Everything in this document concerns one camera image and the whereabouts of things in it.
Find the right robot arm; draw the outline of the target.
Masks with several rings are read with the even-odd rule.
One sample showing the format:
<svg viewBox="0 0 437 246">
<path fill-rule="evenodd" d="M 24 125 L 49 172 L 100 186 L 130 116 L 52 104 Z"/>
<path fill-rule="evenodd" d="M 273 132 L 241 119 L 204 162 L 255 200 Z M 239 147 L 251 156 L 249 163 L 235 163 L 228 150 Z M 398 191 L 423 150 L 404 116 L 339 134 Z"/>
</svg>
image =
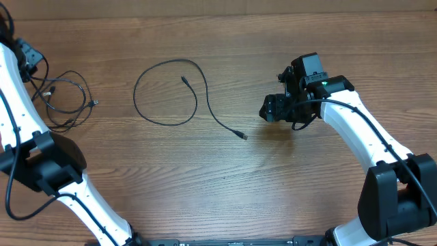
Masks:
<svg viewBox="0 0 437 246">
<path fill-rule="evenodd" d="M 267 122 L 292 130 L 322 119 L 340 135 L 366 175 L 356 218 L 323 236 L 294 237 L 293 245 L 390 245 L 400 234 L 436 225 L 436 162 L 394 139 L 343 75 L 328 76 L 317 53 L 301 55 L 277 76 L 282 94 L 259 110 Z"/>
</svg>

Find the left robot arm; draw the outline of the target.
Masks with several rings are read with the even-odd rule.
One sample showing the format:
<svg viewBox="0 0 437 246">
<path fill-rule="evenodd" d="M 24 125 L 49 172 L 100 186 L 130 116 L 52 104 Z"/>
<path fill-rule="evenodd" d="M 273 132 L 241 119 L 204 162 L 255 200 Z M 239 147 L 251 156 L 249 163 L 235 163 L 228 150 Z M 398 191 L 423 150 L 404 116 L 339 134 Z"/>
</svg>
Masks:
<svg viewBox="0 0 437 246">
<path fill-rule="evenodd" d="M 99 245 L 142 245 L 141 237 L 99 194 L 87 174 L 79 147 L 54 133 L 34 107 L 25 81 L 36 71 L 42 55 L 14 39 L 14 22 L 1 13 L 1 171 L 9 176 L 5 211 L 16 221 L 28 220 L 55 201 L 65 204 L 93 233 Z M 14 181 L 50 196 L 28 215 L 11 206 Z"/>
</svg>

